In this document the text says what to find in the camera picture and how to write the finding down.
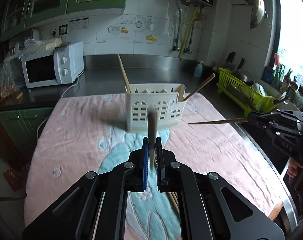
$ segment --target lower green cabinet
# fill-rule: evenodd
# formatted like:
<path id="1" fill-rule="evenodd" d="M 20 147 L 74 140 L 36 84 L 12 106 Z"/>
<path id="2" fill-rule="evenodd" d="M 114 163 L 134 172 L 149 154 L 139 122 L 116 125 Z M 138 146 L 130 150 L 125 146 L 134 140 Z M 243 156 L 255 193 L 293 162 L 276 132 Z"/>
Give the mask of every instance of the lower green cabinet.
<path id="1" fill-rule="evenodd" d="M 52 111 L 52 107 L 42 107 L 0 112 L 4 129 L 27 161 L 31 161 L 37 145 L 37 130 L 40 136 Z"/>

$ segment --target red object on floor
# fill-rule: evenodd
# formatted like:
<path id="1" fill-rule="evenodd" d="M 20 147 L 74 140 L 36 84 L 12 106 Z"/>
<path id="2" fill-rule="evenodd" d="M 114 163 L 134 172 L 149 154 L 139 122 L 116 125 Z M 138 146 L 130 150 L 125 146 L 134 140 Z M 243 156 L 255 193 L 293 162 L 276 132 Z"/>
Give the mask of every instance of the red object on floor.
<path id="1" fill-rule="evenodd" d="M 9 168 L 3 175 L 14 192 L 22 188 L 23 178 L 15 170 Z"/>

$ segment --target stainless steel backsplash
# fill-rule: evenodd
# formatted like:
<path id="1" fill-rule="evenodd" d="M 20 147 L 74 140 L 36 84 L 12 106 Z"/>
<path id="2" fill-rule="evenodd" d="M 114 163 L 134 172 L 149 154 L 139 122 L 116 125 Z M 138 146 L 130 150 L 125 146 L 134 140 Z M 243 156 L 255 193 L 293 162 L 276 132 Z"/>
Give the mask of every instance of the stainless steel backsplash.
<path id="1" fill-rule="evenodd" d="M 121 59 L 125 68 L 160 68 L 175 69 L 179 71 L 195 70 L 197 61 L 190 59 L 177 59 L 154 55 L 132 55 L 123 54 Z M 84 56 L 85 69 L 119 68 L 119 61 L 114 55 L 92 55 Z"/>

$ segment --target human hand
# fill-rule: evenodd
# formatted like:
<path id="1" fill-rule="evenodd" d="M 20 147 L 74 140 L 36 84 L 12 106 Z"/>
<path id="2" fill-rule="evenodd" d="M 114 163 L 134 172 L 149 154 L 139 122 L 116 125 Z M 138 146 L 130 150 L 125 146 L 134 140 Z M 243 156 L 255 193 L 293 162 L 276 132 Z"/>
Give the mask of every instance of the human hand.
<path id="1" fill-rule="evenodd" d="M 298 162 L 296 162 L 293 158 L 289 159 L 289 167 L 287 170 L 287 174 L 289 175 L 289 177 L 294 178 L 298 175 L 298 168 L 302 168 L 303 166 L 301 166 Z"/>

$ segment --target white cable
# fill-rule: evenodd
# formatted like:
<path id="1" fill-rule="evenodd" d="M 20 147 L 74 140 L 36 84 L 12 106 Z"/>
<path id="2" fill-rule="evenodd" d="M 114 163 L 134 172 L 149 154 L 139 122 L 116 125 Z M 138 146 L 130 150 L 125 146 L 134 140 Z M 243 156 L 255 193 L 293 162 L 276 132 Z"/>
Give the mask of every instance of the white cable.
<path id="1" fill-rule="evenodd" d="M 48 120 L 49 116 L 44 120 L 42 121 L 42 123 L 37 127 L 37 131 L 36 131 L 36 138 L 38 140 L 38 132 L 39 132 L 39 128 L 44 124 L 44 122 L 46 122 Z"/>
<path id="2" fill-rule="evenodd" d="M 68 87 L 68 88 L 64 91 L 64 93 L 62 94 L 62 97 L 61 97 L 60 99 L 62 99 L 62 98 L 64 97 L 65 93 L 66 93 L 70 88 L 75 87 L 75 86 L 78 85 L 79 77 L 80 77 L 83 73 L 84 73 L 84 71 L 82 71 L 82 72 L 78 75 L 76 84 L 71 85 L 70 87 Z"/>

